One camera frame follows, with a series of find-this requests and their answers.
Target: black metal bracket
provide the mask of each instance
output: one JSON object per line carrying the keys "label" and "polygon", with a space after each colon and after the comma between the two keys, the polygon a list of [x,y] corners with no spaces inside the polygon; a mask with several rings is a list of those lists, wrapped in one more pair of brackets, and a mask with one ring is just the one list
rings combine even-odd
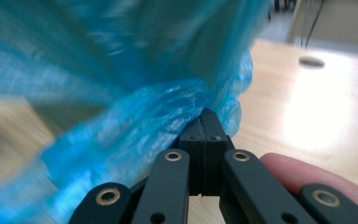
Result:
{"label": "black metal bracket", "polygon": [[291,195],[254,154],[235,149],[212,110],[158,154],[148,178],[92,189],[70,223],[187,223],[188,196],[199,194],[220,197],[226,223],[358,223],[358,206],[335,189]]}

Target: finger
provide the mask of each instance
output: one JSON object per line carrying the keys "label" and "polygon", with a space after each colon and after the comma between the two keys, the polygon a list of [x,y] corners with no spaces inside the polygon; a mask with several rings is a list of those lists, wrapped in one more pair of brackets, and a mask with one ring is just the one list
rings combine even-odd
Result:
{"label": "finger", "polygon": [[339,190],[358,204],[358,186],[339,175],[276,153],[268,153],[260,160],[289,191],[295,194],[305,185],[318,183]]}

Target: blue plastic bag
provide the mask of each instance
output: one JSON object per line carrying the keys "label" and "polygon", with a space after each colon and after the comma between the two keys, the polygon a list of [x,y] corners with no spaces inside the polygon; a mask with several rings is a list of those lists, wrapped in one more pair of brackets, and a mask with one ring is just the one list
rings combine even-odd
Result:
{"label": "blue plastic bag", "polygon": [[204,107],[234,134],[267,4],[0,1],[0,94],[105,107],[0,183],[0,223],[64,223],[93,187],[133,185]]}

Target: table surface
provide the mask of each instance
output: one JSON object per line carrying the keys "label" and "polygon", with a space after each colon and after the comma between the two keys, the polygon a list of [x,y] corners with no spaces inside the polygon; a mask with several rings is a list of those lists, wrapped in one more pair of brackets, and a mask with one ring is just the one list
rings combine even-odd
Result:
{"label": "table surface", "polygon": [[[256,41],[254,80],[241,97],[236,148],[277,152],[358,185],[358,56]],[[324,68],[301,66],[314,56]],[[0,178],[30,160],[52,134],[25,101],[0,98]],[[188,223],[224,223],[218,198],[191,197]]]}

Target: plastic bag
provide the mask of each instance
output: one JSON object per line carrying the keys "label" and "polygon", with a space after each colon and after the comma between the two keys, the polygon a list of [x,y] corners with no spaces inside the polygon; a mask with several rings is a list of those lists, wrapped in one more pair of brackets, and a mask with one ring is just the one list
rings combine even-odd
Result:
{"label": "plastic bag", "polygon": [[105,107],[0,183],[0,223],[67,222],[93,187],[131,186],[204,107],[234,134],[267,3],[0,1],[0,94]]}

